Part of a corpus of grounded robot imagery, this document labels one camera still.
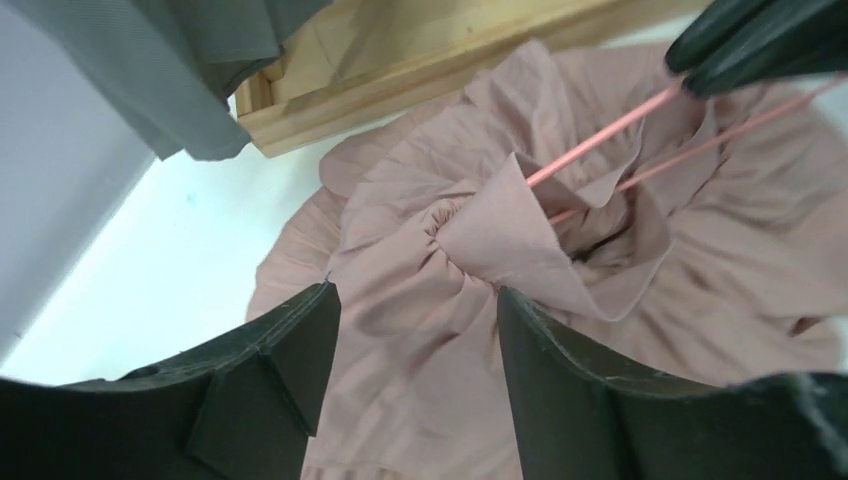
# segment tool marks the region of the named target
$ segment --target pink cord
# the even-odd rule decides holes
[[[639,173],[638,175],[634,175],[633,177],[629,178],[628,180],[620,183],[615,188],[615,191],[616,192],[622,192],[624,190],[627,190],[628,188],[635,186],[636,184],[638,184],[642,180],[645,180],[646,178],[650,178],[654,175],[657,175],[657,174],[659,174],[659,173],[661,173],[661,172],[663,172],[663,171],[665,171],[665,170],[667,170],[667,169],[669,169],[669,168],[671,168],[671,167],[673,167],[673,166],[675,166],[675,165],[677,165],[677,164],[679,164],[679,163],[681,163],[685,160],[688,160],[692,157],[700,155],[701,153],[709,150],[710,148],[715,147],[719,143],[725,142],[730,138],[733,138],[737,135],[741,135],[741,134],[743,134],[743,133],[745,133],[745,132],[747,132],[751,129],[757,128],[757,127],[759,127],[759,126],[761,126],[765,123],[768,123],[768,122],[770,122],[770,121],[772,121],[772,120],[774,120],[774,119],[776,119],[776,118],[778,118],[782,115],[785,115],[785,114],[791,112],[792,110],[800,108],[800,107],[806,105],[807,103],[809,103],[816,96],[821,95],[822,93],[825,93],[828,90],[832,90],[832,89],[838,87],[839,85],[844,83],[846,80],[848,80],[847,77],[839,76],[839,77],[831,80],[830,82],[827,82],[826,84],[824,84],[824,85],[822,85],[822,86],[820,86],[816,89],[813,89],[813,90],[811,90],[811,91],[809,91],[809,92],[807,92],[803,95],[800,95],[800,96],[798,96],[798,97],[796,97],[796,98],[794,98],[794,99],[792,99],[792,100],[790,100],[790,101],[788,101],[788,102],[786,102],[782,105],[779,105],[779,106],[769,110],[766,113],[763,113],[761,115],[757,115],[756,117],[751,118],[747,122],[745,122],[741,125],[738,125],[734,128],[731,128],[729,130],[726,130],[725,132],[721,133],[720,135],[715,136],[714,138],[704,142],[703,144],[701,144],[697,147],[692,148],[691,150],[687,150],[687,151],[681,153],[680,155],[677,155],[677,156],[671,158],[670,160],[667,160],[667,161],[657,165],[656,167],[645,170],[644,172]],[[620,123],[622,123],[621,120],[623,120],[625,118],[629,118],[629,116],[632,115],[633,112],[628,113],[624,117],[621,117],[621,119],[619,119],[617,122],[612,123],[610,126],[616,125],[616,124],[620,125]],[[603,133],[607,129],[609,129],[609,127],[605,128],[604,130],[601,130],[601,132],[599,132],[599,133]],[[588,143],[589,141],[592,141],[595,138],[595,136],[592,136],[591,138],[589,138],[589,140],[581,143],[580,145],[578,145],[577,148],[575,148],[574,150],[571,150],[566,155],[561,157],[561,159],[569,157],[568,161],[563,162],[563,163],[567,164],[568,162],[571,162],[574,159],[576,159],[577,157],[579,157],[579,155],[572,156],[571,153],[574,152],[575,150],[577,150],[578,148],[582,147],[584,144]],[[584,151],[582,151],[580,153],[580,155],[585,154],[588,150],[589,149],[585,149]],[[558,213],[557,215],[550,218],[550,220],[549,220],[550,224],[556,225],[557,223],[569,218],[571,215],[573,215],[575,213],[577,213],[577,210],[566,210],[562,213]]]
[[[662,92],[654,95],[642,105],[639,105],[630,112],[624,114],[623,117],[610,123],[598,133],[592,135],[591,137],[581,142],[580,145],[577,145],[576,147],[566,152],[565,155],[554,160],[553,163],[551,163],[550,165],[547,165],[538,172],[534,173],[533,175],[530,175],[530,177],[527,178],[527,185],[530,185],[530,187],[535,187],[536,185],[544,182],[553,174],[565,168],[565,166],[569,163],[577,160],[590,150],[597,148],[597,146],[600,145],[602,142],[612,138],[612,136],[616,133],[620,132],[621,130],[624,130],[624,128],[630,125],[631,123],[635,122],[636,120],[639,120],[640,118],[648,115],[657,108],[661,107],[663,104],[674,98],[674,96],[677,95],[677,92],[679,91],[680,85],[678,84],[668,87]]]

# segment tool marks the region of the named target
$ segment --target crumpled cloth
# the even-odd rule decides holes
[[[461,94],[351,137],[257,271],[251,318],[327,277],[342,301],[303,478],[521,478],[501,286],[681,377],[835,370],[848,312],[848,148],[812,109],[640,186],[617,182],[796,95],[686,96],[552,179],[525,177],[670,83],[665,45],[530,42]],[[555,228],[550,217],[578,209]]]

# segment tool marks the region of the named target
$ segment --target wooden frame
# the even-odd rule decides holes
[[[267,157],[446,95],[531,37],[602,42],[709,0],[337,0],[236,92]]]

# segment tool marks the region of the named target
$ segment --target black object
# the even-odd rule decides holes
[[[297,480],[339,314],[324,283],[114,382],[0,380],[0,478]]]
[[[848,70],[845,0],[715,0],[671,45],[668,68],[689,71],[700,97],[762,80]]]
[[[848,378],[720,389],[636,363],[502,289],[498,325],[524,480],[848,478]]]

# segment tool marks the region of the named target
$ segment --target gray fabric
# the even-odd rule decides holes
[[[4,0],[53,37],[153,149],[199,160],[250,141],[226,98],[332,0]]]

